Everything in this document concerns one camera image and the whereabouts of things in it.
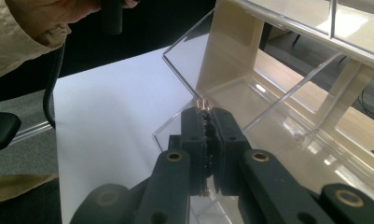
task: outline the gray carpet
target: gray carpet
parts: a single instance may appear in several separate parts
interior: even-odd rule
[[[24,130],[44,122],[39,91],[0,102],[0,112],[16,114]],[[0,151],[0,175],[52,174],[58,172],[55,131],[49,130]]]

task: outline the transparent container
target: transparent container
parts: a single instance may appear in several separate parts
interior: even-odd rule
[[[315,24],[303,20],[307,16],[288,7],[297,1],[281,1],[287,2],[282,10],[280,3],[270,2],[218,1],[215,10],[166,50],[165,62],[194,101],[204,97],[211,107],[231,112],[250,145],[274,154],[303,187],[320,193],[324,185],[343,183],[374,200],[374,119],[352,107],[364,89],[374,87],[370,50],[351,51],[347,43],[320,35],[328,33],[325,29],[317,34]],[[328,18],[329,2],[322,2]],[[325,49],[311,51],[319,63],[291,68],[282,63],[286,59],[280,62],[258,49],[267,41],[261,38],[265,22]],[[329,74],[333,81],[322,85],[317,80],[328,77],[329,67],[339,72]],[[169,135],[180,130],[181,111],[154,133],[159,148],[166,150]],[[193,197],[191,208],[191,223],[242,223],[237,197],[216,195],[213,186],[209,197]]]
[[[339,0],[334,38],[374,55],[374,1]]]

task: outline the finger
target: finger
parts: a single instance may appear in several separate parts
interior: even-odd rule
[[[123,0],[123,7],[133,8],[136,7],[140,0]]]
[[[94,12],[96,12],[96,11],[99,11],[100,10],[100,0],[91,0],[90,1],[90,3],[92,4],[92,10],[94,11]]]

